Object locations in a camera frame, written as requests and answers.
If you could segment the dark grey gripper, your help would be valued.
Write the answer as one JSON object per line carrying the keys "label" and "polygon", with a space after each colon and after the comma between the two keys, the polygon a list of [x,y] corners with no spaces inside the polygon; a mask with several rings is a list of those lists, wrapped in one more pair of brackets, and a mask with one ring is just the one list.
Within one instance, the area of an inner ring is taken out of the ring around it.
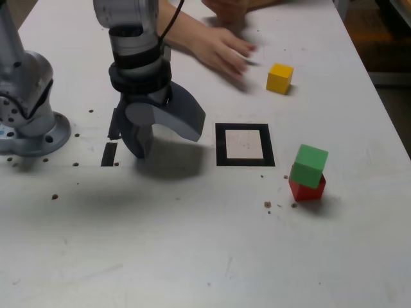
{"label": "dark grey gripper", "polygon": [[200,139],[206,113],[184,87],[174,82],[158,89],[126,83],[120,85],[120,93],[116,125],[126,147],[138,159],[145,159],[151,150],[154,124],[193,142]]}

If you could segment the person's hand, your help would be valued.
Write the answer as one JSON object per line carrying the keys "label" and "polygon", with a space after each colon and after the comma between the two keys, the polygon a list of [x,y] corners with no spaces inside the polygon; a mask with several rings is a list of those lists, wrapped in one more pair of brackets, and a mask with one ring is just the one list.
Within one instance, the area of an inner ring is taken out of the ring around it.
{"label": "person's hand", "polygon": [[247,13],[249,4],[244,0],[203,0],[202,3],[224,24],[241,21]]}
{"label": "person's hand", "polygon": [[194,34],[188,49],[208,67],[240,80],[247,70],[247,58],[256,47],[225,28],[205,26]]}

